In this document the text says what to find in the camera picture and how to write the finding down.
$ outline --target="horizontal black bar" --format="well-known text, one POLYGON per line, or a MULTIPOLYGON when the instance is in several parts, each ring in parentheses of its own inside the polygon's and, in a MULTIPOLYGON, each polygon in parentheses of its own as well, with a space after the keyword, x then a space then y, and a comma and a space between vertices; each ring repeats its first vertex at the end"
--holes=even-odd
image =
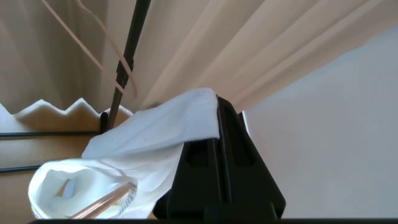
POLYGON ((10 172, 32 171, 32 170, 37 170, 40 166, 41 165, 0 168, 0 174, 10 173, 10 172))
POLYGON ((41 136, 95 136, 99 131, 52 131, 52 132, 26 132, 26 133, 0 133, 0 138, 21 138, 41 136))

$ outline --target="thin wire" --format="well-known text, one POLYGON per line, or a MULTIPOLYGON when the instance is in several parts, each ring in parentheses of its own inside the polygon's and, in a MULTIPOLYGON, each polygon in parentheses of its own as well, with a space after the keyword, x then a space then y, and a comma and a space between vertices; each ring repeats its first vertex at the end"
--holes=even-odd
POLYGON ((113 38, 112 34, 109 33, 109 30, 107 30, 106 26, 104 25, 104 23, 101 21, 101 19, 98 18, 97 15, 95 15, 93 12, 91 12, 82 2, 81 0, 76 0, 77 4, 84 10, 86 11, 89 15, 91 15, 94 20, 98 23, 98 25, 101 27, 101 29, 104 31, 106 38, 109 40, 109 42, 111 43, 114 51, 116 52, 116 54, 118 55, 127 75, 129 76, 131 85, 134 89, 134 97, 137 98, 137 85, 136 82, 134 81, 134 78, 132 76, 132 71, 129 67, 129 64, 127 63, 126 59, 123 56, 123 53, 121 52, 118 44, 116 43, 115 39, 113 38))
POLYGON ((69 35, 76 41, 76 43, 83 49, 83 51, 89 56, 90 59, 98 66, 98 68, 107 74, 108 79, 113 83, 113 85, 128 98, 131 96, 128 95, 127 91, 117 83, 117 81, 113 78, 113 74, 105 69, 102 64, 94 57, 94 55, 87 49, 87 47, 79 40, 79 38, 69 29, 69 27, 64 23, 64 21, 58 16, 58 14, 54 11, 54 9, 48 4, 46 0, 42 0, 43 4, 47 7, 47 9, 51 12, 51 14, 58 20, 59 23, 65 28, 65 30, 69 33, 69 35))

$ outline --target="wall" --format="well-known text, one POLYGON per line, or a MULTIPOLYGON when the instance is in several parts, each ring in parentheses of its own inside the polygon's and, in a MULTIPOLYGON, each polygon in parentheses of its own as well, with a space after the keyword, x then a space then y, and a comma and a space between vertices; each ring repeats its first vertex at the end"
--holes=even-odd
POLYGON ((398 217, 398 27, 245 111, 284 217, 398 217))

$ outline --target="white cloth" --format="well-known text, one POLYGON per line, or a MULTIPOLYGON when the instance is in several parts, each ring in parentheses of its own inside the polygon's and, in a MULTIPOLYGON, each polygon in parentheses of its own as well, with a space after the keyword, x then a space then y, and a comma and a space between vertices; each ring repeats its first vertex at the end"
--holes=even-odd
MULTIPOLYGON (((188 91, 156 108, 139 111, 117 128, 94 137, 83 159, 68 161, 137 179, 136 197, 121 218, 146 218, 172 186, 183 143, 219 138, 217 106, 212 89, 188 91)), ((35 174, 31 184, 38 180, 35 174)), ((77 182, 67 185, 69 195, 77 182)))

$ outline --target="beige curtain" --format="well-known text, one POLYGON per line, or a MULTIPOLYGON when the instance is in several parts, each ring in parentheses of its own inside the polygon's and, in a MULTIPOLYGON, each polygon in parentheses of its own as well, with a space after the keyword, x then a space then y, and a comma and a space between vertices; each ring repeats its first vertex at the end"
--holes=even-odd
MULTIPOLYGON (((135 1, 83 2, 124 49, 135 1)), ((115 71, 92 18, 74 1, 49 3, 115 71)), ((209 86, 244 110, 398 24, 397 11, 395 0, 153 0, 135 56, 139 97, 122 105, 136 111, 209 86)), ((109 108, 114 87, 39 0, 2 0, 0 12, 0 103, 10 113, 39 99, 109 108)))

